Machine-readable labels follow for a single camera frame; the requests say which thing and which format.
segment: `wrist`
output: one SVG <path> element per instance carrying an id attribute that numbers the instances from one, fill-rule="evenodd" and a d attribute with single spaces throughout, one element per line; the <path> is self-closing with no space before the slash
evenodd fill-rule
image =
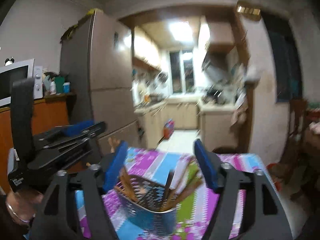
<path id="1" fill-rule="evenodd" d="M 32 219 L 33 214 L 30 214 L 30 212 L 24 212 L 23 209 L 20 208 L 20 202 L 19 197 L 11 191 L 6 199 L 7 210 L 17 224 L 27 225 Z"/>

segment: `tablecloth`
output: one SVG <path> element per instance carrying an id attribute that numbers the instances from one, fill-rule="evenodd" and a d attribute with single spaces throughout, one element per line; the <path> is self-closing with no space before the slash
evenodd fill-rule
<path id="1" fill-rule="evenodd" d="M 125 166 L 129 174 L 143 176 L 163 185 L 166 183 L 169 171 L 175 170 L 171 184 L 171 187 L 174 188 L 191 156 L 190 154 L 129 148 Z M 255 169 L 262 169 L 271 181 L 261 159 L 255 154 L 227 154 L 218 156 L 223 162 L 231 163 L 237 170 L 253 172 Z M 187 178 L 188 172 L 186 172 L 184 180 L 186 181 Z M 114 190 L 110 190 L 107 194 L 103 195 L 102 199 L 120 240 L 196 240 L 201 239 L 204 235 L 219 199 L 219 194 L 215 194 L 207 188 L 205 183 L 200 186 L 192 195 L 178 205 L 176 230 L 171 236 L 167 237 L 155 236 L 127 220 Z M 239 190 L 233 227 L 229 238 L 235 237 L 239 233 L 244 200 L 245 191 Z M 91 233 L 86 219 L 82 191 L 76 192 L 76 202 L 83 235 L 90 238 Z"/>

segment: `orange cabinet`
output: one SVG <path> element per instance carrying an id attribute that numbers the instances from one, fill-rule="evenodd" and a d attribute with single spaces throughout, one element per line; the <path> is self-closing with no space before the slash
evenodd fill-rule
<path id="1" fill-rule="evenodd" d="M 65 100 L 44 101 L 34 104 L 32 134 L 42 133 L 55 126 L 68 124 L 68 112 Z M 9 149 L 12 147 L 10 109 L 8 109 L 0 113 L 0 186 L 6 193 L 10 190 L 7 177 L 7 160 Z"/>

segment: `metal basket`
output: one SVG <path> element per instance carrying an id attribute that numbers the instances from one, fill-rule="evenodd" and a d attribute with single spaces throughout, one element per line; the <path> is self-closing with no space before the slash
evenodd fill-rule
<path id="1" fill-rule="evenodd" d="M 164 204 L 162 203 L 164 185 L 136 175 L 130 175 L 130 180 L 136 197 L 139 200 L 138 203 L 117 192 L 128 220 L 158 236 L 172 234 L 176 225 L 176 208 L 158 212 L 162 204 Z"/>

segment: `blue gripper pad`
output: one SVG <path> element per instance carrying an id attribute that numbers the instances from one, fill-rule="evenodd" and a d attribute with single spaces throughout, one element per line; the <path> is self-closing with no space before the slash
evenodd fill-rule
<path id="1" fill-rule="evenodd" d="M 218 169 L 221 166 L 221 160 L 212 152 L 208 152 L 200 139 L 194 142 L 194 154 L 200 165 L 207 187 L 216 191 L 218 188 Z"/>
<path id="2" fill-rule="evenodd" d="M 87 120 L 87 121 L 83 121 L 83 122 L 78 122 L 76 124 L 73 125 L 68 125 L 64 130 L 63 133 L 65 136 L 76 136 L 78 134 L 81 134 L 81 131 L 84 129 L 87 129 L 90 126 L 94 125 L 94 121 L 93 120 Z"/>
<path id="3" fill-rule="evenodd" d="M 115 151 L 116 156 L 113 158 L 111 165 L 105 172 L 103 190 L 107 192 L 116 185 L 121 168 L 124 166 L 124 161 L 128 154 L 128 144 L 121 141 Z"/>

